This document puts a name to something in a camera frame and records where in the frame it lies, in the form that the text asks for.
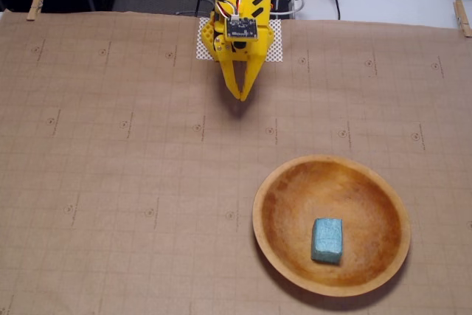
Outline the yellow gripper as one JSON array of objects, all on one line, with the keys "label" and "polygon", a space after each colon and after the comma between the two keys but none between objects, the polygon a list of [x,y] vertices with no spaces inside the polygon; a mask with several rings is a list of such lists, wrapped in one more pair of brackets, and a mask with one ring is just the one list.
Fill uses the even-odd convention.
[{"label": "yellow gripper", "polygon": [[[212,11],[212,57],[220,63],[225,85],[246,100],[274,41],[271,0],[215,0]],[[247,60],[243,88],[238,88],[233,61]]]}]

